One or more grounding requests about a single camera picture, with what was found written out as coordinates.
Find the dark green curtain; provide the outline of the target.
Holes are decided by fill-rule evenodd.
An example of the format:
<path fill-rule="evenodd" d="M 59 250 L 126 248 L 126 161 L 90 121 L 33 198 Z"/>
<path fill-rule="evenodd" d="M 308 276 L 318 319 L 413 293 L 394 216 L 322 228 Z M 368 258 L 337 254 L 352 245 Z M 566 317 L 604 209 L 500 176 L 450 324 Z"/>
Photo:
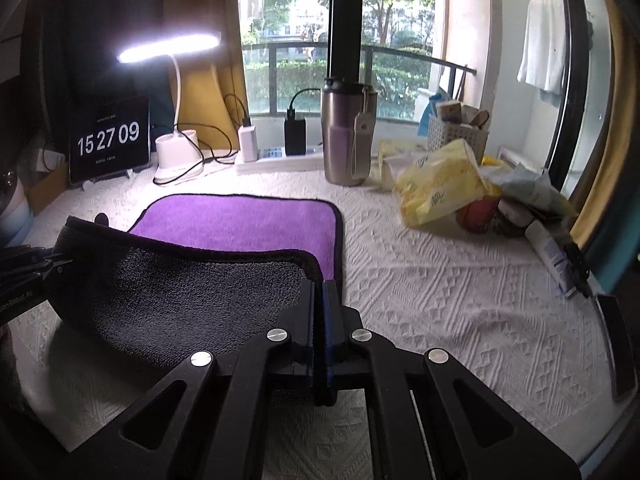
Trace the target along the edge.
<path fill-rule="evenodd" d="M 125 65 L 117 55 L 163 28 L 163 0 L 40 0 L 48 129 L 65 142 L 87 108 L 141 96 L 151 124 L 166 132 L 174 117 L 167 58 Z"/>

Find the white patterned tablecloth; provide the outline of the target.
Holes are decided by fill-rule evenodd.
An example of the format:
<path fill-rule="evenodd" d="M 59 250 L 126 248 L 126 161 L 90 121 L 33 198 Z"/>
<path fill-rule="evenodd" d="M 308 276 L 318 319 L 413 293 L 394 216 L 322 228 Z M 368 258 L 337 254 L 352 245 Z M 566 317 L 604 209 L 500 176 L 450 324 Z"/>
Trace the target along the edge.
<path fill-rule="evenodd" d="M 364 326 L 401 349 L 447 350 L 587 470 L 629 422 L 631 400 L 614 399 L 596 310 L 582 295 L 564 297 L 525 240 L 474 236 L 452 221 L 408 230 L 396 198 L 374 181 L 341 188 L 319 171 L 213 165 L 176 191 L 334 203 L 345 226 L 344 298 Z M 24 397 L 66 448 L 153 385 L 48 304 L 12 321 L 10 333 Z"/>

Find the yellow curtain right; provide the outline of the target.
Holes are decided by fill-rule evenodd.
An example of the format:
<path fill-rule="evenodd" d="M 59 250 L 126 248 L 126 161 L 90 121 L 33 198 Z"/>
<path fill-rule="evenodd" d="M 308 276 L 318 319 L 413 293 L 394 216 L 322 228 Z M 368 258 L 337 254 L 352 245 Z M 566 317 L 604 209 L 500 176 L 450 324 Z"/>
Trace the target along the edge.
<path fill-rule="evenodd" d="M 604 2 L 610 22 L 612 75 L 604 127 L 588 164 L 591 186 L 570 230 L 582 250 L 603 230 L 605 216 L 613 210 L 614 196 L 623 184 L 624 171 L 639 167 L 632 160 L 639 125 L 639 36 L 615 0 Z"/>

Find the cardboard box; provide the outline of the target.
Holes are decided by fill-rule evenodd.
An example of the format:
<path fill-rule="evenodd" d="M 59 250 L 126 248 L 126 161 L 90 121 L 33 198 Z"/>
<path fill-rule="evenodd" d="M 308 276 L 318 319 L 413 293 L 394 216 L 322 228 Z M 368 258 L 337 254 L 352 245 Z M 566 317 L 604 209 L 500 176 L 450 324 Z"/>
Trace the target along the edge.
<path fill-rule="evenodd" d="M 26 190 L 25 194 L 32 212 L 38 216 L 67 189 L 68 163 L 62 162 L 58 168 Z"/>

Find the black smartphone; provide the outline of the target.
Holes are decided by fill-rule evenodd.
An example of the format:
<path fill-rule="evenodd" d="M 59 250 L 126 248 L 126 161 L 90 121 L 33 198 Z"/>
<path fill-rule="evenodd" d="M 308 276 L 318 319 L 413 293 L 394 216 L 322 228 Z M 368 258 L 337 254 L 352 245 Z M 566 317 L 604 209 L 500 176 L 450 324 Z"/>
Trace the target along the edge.
<path fill-rule="evenodd" d="M 637 383 L 629 336 L 620 306 L 614 296 L 597 294 L 593 303 L 599 315 L 608 356 L 613 399 L 619 401 L 633 392 Z"/>

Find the purple and grey towel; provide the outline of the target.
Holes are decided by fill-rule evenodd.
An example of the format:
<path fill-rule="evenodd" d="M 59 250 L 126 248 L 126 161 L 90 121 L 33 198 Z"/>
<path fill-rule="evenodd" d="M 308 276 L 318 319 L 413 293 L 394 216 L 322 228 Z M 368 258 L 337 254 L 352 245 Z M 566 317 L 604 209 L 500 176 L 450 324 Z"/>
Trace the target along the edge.
<path fill-rule="evenodd" d="M 341 281 L 343 245 L 326 200 L 168 195 L 127 231 L 68 218 L 49 301 L 78 333 L 169 370 L 194 351 L 239 350 L 296 306 L 303 282 Z"/>

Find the yellow curtain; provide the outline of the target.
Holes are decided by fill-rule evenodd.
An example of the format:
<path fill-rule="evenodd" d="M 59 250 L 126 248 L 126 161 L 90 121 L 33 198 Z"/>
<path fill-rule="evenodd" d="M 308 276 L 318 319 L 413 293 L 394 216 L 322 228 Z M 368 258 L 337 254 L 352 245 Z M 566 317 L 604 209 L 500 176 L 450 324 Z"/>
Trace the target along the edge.
<path fill-rule="evenodd" d="M 237 148 L 247 106 L 238 0 L 164 0 L 171 36 L 218 37 L 213 49 L 179 54 L 178 123 L 212 148 Z"/>
<path fill-rule="evenodd" d="M 610 22 L 612 75 L 604 127 L 588 164 L 591 186 L 570 230 L 582 250 L 603 230 L 605 216 L 613 210 L 614 196 L 623 184 L 624 171 L 639 167 L 632 160 L 639 125 L 639 36 L 615 0 L 604 2 Z"/>

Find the black charger plug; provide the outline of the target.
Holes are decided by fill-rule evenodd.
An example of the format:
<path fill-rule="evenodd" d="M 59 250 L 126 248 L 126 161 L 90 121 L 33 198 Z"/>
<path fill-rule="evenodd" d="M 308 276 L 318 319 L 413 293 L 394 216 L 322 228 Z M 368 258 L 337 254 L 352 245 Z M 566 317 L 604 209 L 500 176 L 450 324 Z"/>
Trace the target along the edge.
<path fill-rule="evenodd" d="M 297 117 L 296 110 L 289 107 L 284 121 L 285 155 L 305 155 L 306 149 L 306 120 L 303 117 Z"/>

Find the white lotion tube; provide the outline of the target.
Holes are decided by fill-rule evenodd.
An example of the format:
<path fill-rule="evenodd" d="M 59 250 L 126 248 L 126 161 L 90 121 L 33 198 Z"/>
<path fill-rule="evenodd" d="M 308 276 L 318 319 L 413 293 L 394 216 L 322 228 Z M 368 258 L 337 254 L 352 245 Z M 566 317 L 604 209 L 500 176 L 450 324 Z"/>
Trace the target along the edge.
<path fill-rule="evenodd" d="M 534 220 L 526 228 L 525 237 L 552 278 L 558 283 L 562 294 L 565 297 L 572 296 L 576 292 L 576 285 L 570 274 L 570 263 L 550 232 L 540 221 Z"/>

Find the white woven storage basket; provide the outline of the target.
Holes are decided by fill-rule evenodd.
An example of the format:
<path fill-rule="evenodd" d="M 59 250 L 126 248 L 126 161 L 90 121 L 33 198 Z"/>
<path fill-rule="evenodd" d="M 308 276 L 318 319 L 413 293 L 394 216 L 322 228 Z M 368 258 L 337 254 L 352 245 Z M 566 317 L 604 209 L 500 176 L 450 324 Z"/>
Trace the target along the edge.
<path fill-rule="evenodd" d="M 476 161 L 481 162 L 486 150 L 489 131 L 455 122 L 444 122 L 436 116 L 428 121 L 426 149 L 434 152 L 452 141 L 465 140 L 475 155 Z"/>

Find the yellow curtain left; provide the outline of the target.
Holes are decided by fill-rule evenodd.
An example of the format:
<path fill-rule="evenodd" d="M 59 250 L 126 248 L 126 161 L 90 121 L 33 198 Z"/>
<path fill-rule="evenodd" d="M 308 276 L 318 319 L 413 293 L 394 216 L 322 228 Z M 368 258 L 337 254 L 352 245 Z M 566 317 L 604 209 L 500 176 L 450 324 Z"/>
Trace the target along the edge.
<path fill-rule="evenodd" d="M 218 37 L 213 49 L 179 54 L 178 123 L 212 148 L 237 148 L 247 106 L 238 0 L 164 0 L 171 36 Z"/>

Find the white power strip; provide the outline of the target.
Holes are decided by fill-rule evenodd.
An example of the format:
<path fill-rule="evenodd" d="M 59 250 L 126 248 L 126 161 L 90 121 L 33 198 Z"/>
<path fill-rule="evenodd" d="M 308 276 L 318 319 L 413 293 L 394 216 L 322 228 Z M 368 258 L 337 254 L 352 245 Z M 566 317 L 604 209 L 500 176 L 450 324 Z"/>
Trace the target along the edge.
<path fill-rule="evenodd" d="M 323 152 L 321 146 L 308 146 L 303 155 L 287 155 L 284 148 L 264 148 L 254 162 L 246 162 L 242 154 L 237 154 L 233 167 L 238 174 L 317 171 L 323 169 Z"/>

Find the white plastic bag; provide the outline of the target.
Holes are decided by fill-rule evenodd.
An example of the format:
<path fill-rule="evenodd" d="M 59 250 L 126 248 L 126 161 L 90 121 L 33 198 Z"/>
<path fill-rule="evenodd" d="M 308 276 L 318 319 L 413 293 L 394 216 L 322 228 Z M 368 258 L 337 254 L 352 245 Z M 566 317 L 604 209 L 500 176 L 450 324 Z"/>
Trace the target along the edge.
<path fill-rule="evenodd" d="M 514 168 L 481 166 L 480 174 L 497 185 L 504 196 L 524 205 L 562 217 L 577 216 L 575 207 L 551 184 L 548 174 L 537 174 L 522 164 Z"/>

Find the tablet showing clock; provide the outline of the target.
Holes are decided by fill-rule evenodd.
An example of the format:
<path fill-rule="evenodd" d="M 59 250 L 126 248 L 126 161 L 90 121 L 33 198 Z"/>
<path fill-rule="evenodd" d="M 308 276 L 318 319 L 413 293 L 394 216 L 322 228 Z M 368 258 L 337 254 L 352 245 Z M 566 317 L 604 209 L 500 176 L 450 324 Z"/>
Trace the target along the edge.
<path fill-rule="evenodd" d="M 144 168 L 151 158 L 149 98 L 87 108 L 70 132 L 71 185 Z"/>

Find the white hanging shirt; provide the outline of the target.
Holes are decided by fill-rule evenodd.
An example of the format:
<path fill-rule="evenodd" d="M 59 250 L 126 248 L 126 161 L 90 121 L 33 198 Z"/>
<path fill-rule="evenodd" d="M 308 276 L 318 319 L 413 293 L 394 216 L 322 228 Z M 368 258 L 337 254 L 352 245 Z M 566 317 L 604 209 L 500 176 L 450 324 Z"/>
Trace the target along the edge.
<path fill-rule="evenodd" d="M 559 94 L 566 55 L 563 0 L 530 0 L 518 81 Z"/>

